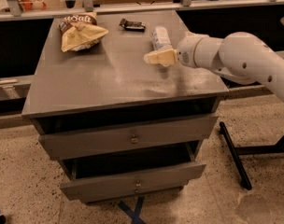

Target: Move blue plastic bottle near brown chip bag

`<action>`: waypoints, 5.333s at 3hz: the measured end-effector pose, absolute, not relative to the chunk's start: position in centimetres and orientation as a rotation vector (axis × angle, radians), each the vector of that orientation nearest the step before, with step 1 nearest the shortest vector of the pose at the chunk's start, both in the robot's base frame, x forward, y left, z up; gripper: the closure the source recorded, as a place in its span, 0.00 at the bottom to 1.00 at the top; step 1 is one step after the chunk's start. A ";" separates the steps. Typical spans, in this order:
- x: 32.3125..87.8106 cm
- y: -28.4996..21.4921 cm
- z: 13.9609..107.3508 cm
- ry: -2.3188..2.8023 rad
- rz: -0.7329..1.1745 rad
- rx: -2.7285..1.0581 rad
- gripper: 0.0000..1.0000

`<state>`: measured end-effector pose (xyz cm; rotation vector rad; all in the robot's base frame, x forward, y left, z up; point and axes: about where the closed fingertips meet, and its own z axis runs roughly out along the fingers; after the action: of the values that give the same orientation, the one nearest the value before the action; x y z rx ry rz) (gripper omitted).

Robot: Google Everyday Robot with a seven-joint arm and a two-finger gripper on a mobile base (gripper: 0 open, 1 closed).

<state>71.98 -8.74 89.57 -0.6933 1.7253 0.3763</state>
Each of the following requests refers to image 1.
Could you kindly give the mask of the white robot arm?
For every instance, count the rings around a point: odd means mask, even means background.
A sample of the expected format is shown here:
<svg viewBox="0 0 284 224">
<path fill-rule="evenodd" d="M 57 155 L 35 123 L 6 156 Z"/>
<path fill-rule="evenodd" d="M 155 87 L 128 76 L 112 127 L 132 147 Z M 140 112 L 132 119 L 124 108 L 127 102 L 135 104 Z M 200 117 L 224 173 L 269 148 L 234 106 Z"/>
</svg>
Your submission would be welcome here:
<svg viewBox="0 0 284 224">
<path fill-rule="evenodd" d="M 188 33 L 176 48 L 167 45 L 156 49 L 146 54 L 144 61 L 204 68 L 238 84 L 258 82 L 284 103 L 284 59 L 249 33 L 237 32 L 225 38 Z"/>
</svg>

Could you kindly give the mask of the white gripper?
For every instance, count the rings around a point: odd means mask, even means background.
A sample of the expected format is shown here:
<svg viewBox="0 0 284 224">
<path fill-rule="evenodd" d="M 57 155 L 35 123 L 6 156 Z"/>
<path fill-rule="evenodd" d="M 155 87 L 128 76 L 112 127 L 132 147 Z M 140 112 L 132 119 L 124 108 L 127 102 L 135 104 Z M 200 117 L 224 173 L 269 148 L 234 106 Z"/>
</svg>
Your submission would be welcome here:
<svg viewBox="0 0 284 224">
<path fill-rule="evenodd" d="M 207 35 L 187 32 L 185 36 L 178 42 L 177 50 L 154 50 L 144 55 L 144 62 L 148 64 L 169 66 L 175 64 L 179 60 L 181 64 L 187 67 L 197 68 L 194 60 L 194 53 L 196 52 L 196 47 L 198 46 L 199 42 L 206 37 Z"/>
</svg>

